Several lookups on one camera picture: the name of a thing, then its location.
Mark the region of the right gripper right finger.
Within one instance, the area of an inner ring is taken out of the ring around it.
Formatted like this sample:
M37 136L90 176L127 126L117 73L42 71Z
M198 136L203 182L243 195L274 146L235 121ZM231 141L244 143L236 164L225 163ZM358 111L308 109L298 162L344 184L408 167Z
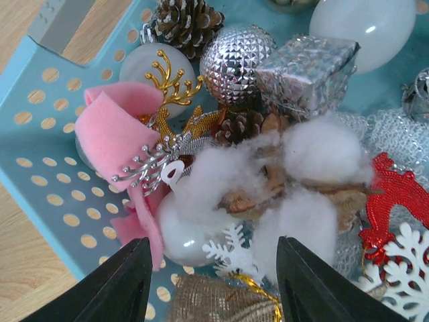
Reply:
M280 237L277 279L286 321L405 321L292 237Z

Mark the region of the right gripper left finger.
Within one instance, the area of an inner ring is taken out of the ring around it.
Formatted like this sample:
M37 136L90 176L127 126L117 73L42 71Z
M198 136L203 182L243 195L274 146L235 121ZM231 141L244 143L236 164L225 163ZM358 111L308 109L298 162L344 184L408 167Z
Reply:
M23 322L144 321L152 274L149 239L134 239Z

